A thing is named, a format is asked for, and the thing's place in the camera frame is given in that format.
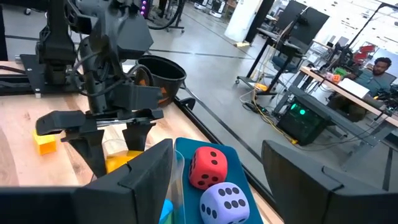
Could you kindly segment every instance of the man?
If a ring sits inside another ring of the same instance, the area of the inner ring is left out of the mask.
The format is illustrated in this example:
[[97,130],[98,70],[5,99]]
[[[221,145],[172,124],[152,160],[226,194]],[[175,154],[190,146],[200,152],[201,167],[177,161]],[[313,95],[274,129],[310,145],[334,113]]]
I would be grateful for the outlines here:
[[[369,95],[375,97],[379,90],[383,89],[388,91],[390,89],[390,81],[384,74],[390,66],[391,59],[381,57],[374,62],[372,71],[364,69],[363,73],[358,77],[354,74],[349,74],[345,76],[345,78],[354,80],[354,82],[369,89]],[[366,110],[362,106],[357,105],[340,94],[332,97],[328,106],[337,110],[337,112],[341,113],[352,122],[361,121],[366,115]]]

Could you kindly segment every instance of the white pillar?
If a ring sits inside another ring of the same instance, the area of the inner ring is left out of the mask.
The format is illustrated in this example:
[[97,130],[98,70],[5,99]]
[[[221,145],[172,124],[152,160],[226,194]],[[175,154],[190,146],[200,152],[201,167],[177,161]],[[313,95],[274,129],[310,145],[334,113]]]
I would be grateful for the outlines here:
[[224,35],[237,42],[243,42],[249,32],[250,25],[253,22],[256,9],[260,2],[262,1],[239,0]]

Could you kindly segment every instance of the purple die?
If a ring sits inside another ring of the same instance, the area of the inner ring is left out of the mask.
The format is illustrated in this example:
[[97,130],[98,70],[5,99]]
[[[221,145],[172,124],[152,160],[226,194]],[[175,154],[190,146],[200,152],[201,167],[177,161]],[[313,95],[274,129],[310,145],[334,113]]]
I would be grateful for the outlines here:
[[209,187],[200,197],[199,206],[205,224],[242,224],[250,215],[245,194],[229,182]]

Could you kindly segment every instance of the trash bin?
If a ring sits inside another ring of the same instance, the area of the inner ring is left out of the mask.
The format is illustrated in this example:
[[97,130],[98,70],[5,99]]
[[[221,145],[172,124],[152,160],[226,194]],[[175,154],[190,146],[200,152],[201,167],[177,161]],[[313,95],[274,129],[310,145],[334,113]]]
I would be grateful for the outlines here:
[[171,104],[187,77],[185,70],[175,62],[155,55],[142,56],[136,63],[145,65],[150,70],[154,77],[154,86],[162,90],[163,98],[159,100],[159,106],[165,107]]

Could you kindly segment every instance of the yellow block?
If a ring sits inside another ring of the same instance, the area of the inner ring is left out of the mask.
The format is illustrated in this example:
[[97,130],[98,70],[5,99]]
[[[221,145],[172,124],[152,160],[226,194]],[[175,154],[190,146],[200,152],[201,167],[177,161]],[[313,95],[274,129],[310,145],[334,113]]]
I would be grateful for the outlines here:
[[106,173],[110,173],[117,168],[125,165],[127,162],[137,157],[139,154],[143,152],[141,151],[122,151],[115,154],[111,154],[106,156],[105,166]]
[[57,143],[55,142],[55,135],[53,134],[38,136],[36,130],[34,130],[33,139],[36,150],[40,155],[55,152],[57,150]]

